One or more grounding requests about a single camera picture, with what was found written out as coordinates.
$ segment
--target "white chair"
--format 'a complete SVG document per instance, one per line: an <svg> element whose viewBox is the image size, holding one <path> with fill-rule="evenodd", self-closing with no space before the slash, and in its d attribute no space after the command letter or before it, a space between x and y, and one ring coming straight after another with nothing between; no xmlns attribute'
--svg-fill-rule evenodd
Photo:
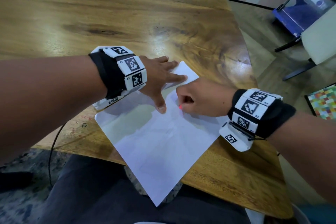
<svg viewBox="0 0 336 224"><path fill-rule="evenodd" d="M303 31L301 40L310 56L309 63L285 76L283 81L313 68L336 54L336 5Z"/></svg>

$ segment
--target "colorful tiled picture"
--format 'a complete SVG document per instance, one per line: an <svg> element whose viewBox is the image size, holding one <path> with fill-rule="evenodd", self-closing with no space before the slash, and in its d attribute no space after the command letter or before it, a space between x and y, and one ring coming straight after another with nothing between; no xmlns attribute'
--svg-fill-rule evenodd
<svg viewBox="0 0 336 224"><path fill-rule="evenodd" d="M336 83L305 98L314 115L325 120L336 119Z"/></svg>

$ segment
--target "wooden table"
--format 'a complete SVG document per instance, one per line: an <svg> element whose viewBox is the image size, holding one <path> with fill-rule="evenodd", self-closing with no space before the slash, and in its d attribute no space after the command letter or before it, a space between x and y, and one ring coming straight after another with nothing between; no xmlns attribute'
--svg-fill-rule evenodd
<svg viewBox="0 0 336 224"><path fill-rule="evenodd" d="M184 60L199 76L256 87L242 34L226 0L0 0L0 58L86 55L124 45L137 55ZM88 107L55 149L125 164ZM50 149L55 132L34 147ZM182 182L267 215L293 215L275 149L256 141L237 152L222 138Z"/></svg>

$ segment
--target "sheet of paper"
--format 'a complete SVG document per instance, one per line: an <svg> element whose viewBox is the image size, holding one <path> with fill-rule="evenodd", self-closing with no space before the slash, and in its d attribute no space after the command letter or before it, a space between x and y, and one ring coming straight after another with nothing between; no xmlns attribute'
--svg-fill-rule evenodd
<svg viewBox="0 0 336 224"><path fill-rule="evenodd" d="M184 83L198 78L184 62L174 73L186 74ZM176 87L171 83L162 91L165 114L155 109L149 97L134 92L95 116L156 206L218 138L228 119L183 113Z"/></svg>

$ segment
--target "black fabric strap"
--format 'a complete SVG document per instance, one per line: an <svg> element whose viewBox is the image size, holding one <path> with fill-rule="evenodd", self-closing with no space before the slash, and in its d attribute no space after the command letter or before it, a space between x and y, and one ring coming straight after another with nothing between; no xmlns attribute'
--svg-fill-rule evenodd
<svg viewBox="0 0 336 224"><path fill-rule="evenodd" d="M262 138L269 137L275 130L284 124L290 117L296 113L296 109L289 104L285 104L280 99L276 99L264 113L261 120L258 120L245 112L235 108L236 103L246 90L237 90L232 99L232 107L227 114L232 120L233 112L245 117L246 119L258 124L256 135Z"/></svg>
<svg viewBox="0 0 336 224"><path fill-rule="evenodd" d="M106 55L102 50L89 54L98 68L99 75L107 88L107 99L121 95L126 90L125 76L118 67L117 60Z"/></svg>

